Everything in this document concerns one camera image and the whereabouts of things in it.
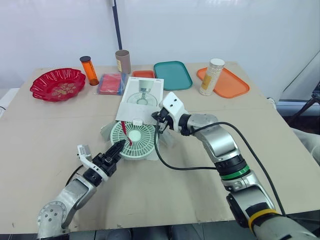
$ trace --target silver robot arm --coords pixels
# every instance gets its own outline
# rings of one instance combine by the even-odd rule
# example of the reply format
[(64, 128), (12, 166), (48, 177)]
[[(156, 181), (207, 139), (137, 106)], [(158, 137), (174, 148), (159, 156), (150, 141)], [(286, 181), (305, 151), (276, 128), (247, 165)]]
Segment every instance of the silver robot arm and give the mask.
[[(167, 126), (189, 136), (194, 130), (218, 122), (210, 114), (188, 114), (184, 104), (170, 92), (160, 103), (160, 112), (152, 116), (160, 122), (159, 132)], [(249, 168), (232, 136), (219, 125), (194, 133), (199, 139), (229, 192), (226, 200), (235, 220), (250, 228), (258, 240), (311, 240), (311, 232), (290, 218), (278, 214), (254, 171)]]
[(39, 212), (37, 239), (68, 240), (69, 224), (77, 210), (95, 194), (97, 186), (116, 171), (119, 153), (126, 140), (115, 143), (107, 152), (91, 158), (88, 145), (78, 145), (78, 156), (87, 168), (84, 174), (75, 177), (60, 194), (47, 203)]

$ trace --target fan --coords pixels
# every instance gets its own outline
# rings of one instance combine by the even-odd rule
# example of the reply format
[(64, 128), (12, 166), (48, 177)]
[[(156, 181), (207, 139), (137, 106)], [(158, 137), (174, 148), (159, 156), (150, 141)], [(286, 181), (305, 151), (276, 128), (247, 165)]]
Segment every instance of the fan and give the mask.
[(126, 140), (124, 148), (120, 155), (126, 160), (142, 160), (146, 159), (154, 150), (155, 127), (153, 125), (133, 125), (132, 122), (125, 122), (125, 135), (121, 121), (118, 121), (112, 128), (110, 133), (110, 141), (113, 145), (115, 142)]

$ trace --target table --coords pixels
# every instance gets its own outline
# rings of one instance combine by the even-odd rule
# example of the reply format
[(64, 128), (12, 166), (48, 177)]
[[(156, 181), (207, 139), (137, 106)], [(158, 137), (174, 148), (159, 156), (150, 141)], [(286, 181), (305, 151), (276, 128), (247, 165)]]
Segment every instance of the table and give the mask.
[[(200, 95), (196, 71), (206, 65), (186, 64), (193, 86), (175, 91), (185, 108), (190, 113), (214, 114), (240, 129), (268, 170), (287, 213), (319, 209), (320, 192), (313, 183), (320, 181), (320, 168), (285, 121), (236, 62), (227, 62), (226, 68), (250, 85), (247, 94), (232, 99)], [(136, 65), (132, 70), (152, 67)], [(98, 76), (117, 72), (116, 66), (95, 68)], [(61, 191), (80, 165), (78, 144), (89, 144), (93, 156), (110, 146), (100, 135), (100, 128), (115, 120), (121, 96), (98, 95), (97, 87), (86, 83), (77, 97), (65, 102), (33, 98), (29, 92), (33, 80), (50, 70), (37, 69), (0, 119), (3, 234), (38, 231), (39, 210)], [(239, 136), (229, 130), (276, 202), (258, 164)], [(213, 166), (195, 137), (172, 135), (175, 148), (160, 146), (168, 163), (177, 167)], [(121, 160), (109, 181), (101, 184), (76, 213), (70, 228), (84, 231), (232, 220), (227, 194), (218, 173), (212, 170), (175, 171), (160, 161)]]

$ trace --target green ring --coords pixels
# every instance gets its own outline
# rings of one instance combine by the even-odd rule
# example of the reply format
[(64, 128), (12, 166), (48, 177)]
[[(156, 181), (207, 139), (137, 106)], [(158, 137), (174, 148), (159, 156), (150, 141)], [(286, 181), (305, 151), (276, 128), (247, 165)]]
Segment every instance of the green ring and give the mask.
[(249, 166), (245, 165), (245, 167), (239, 171), (236, 171), (236, 172), (228, 174), (228, 175), (220, 176), (220, 177), (222, 180), (233, 179), (233, 178), (241, 176), (242, 174), (245, 174), (249, 169), (250, 169)]

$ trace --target orange tray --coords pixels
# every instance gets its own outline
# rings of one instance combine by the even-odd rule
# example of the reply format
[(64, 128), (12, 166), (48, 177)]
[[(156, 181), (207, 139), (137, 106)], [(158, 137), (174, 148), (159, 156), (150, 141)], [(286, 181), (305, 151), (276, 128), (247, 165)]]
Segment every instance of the orange tray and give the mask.
[[(207, 67), (201, 68), (196, 72), (196, 75), (203, 81), (206, 71)], [(242, 94), (246, 94), (249, 90), (250, 87), (248, 84), (226, 68), (222, 69), (218, 81), (213, 89), (216, 94), (226, 99), (232, 99)]]
[(132, 77), (155, 79), (155, 73), (152, 70), (134, 71)]

